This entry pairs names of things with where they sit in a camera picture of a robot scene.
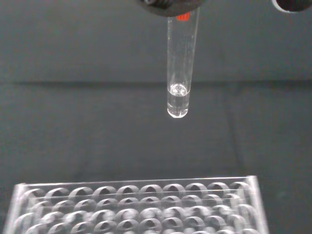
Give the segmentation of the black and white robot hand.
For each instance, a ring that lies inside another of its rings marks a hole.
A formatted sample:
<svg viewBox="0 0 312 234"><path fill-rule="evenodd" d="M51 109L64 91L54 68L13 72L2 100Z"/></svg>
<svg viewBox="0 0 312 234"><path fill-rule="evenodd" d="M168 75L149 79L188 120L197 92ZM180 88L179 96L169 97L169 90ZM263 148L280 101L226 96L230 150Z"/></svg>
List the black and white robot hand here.
<svg viewBox="0 0 312 234"><path fill-rule="evenodd" d="M209 0L135 0L141 8L154 15L176 17L198 9ZM271 0L280 12L298 13L312 6L311 0Z"/></svg>

